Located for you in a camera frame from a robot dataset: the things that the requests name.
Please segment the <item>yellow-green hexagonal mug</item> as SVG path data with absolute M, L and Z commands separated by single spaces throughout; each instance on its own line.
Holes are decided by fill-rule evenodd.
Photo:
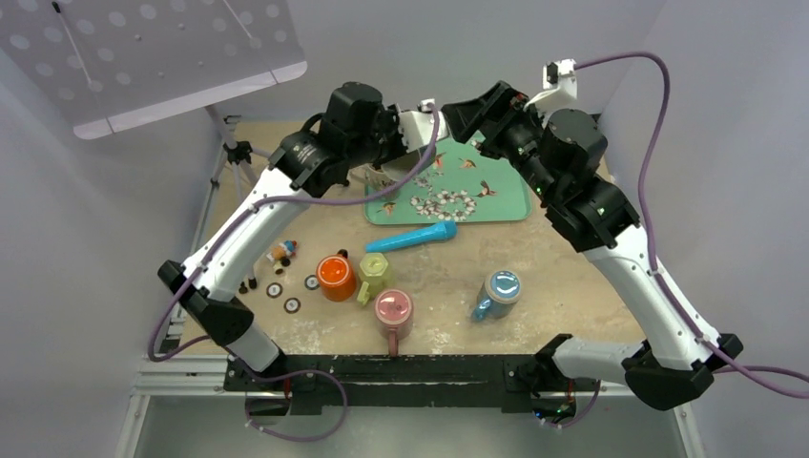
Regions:
M 368 305 L 391 284 L 392 278 L 393 270 L 384 254 L 366 253 L 359 263 L 359 304 Z

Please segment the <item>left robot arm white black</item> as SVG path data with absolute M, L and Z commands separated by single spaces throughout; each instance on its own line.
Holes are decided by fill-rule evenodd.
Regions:
M 282 350 L 236 297 L 248 271 L 280 232 L 350 170 L 404 156 L 405 113 L 375 88 L 347 82 L 326 109 L 287 135 L 269 156 L 253 190 L 213 237 L 184 261 L 165 261 L 157 275 L 218 346 L 247 367 L 259 389 L 281 384 Z

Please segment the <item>beige floral mug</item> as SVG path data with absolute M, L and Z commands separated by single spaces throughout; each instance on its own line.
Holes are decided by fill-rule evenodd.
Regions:
M 354 178 L 365 186 L 368 195 L 379 193 L 399 183 L 420 161 L 421 154 L 413 152 L 378 167 L 372 164 L 360 168 Z

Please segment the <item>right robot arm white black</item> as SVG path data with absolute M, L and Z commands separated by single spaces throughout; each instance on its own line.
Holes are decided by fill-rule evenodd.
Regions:
M 518 172 L 552 228 L 607 279 L 644 332 L 630 344 L 560 334 L 536 353 L 538 381 L 549 388 L 577 378 L 622 384 L 657 410 L 700 397 L 742 342 L 700 319 L 649 249 L 630 200 L 598 174 L 608 140 L 596 121 L 573 108 L 541 114 L 505 82 L 441 112 L 455 141 L 480 135 L 482 156 L 505 159 Z

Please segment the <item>pink mug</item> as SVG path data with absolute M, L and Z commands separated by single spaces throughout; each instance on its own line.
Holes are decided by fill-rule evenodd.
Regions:
M 412 331 L 414 302 L 405 291 L 390 288 L 376 297 L 373 310 L 380 333 L 386 340 L 387 354 L 395 358 L 400 354 L 401 341 Z

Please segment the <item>light blue butterfly mug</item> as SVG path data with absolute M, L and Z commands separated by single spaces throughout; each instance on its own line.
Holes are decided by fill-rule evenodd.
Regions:
M 474 322 L 503 319 L 521 296 L 522 282 L 515 272 L 507 269 L 493 271 L 482 283 L 470 318 Z

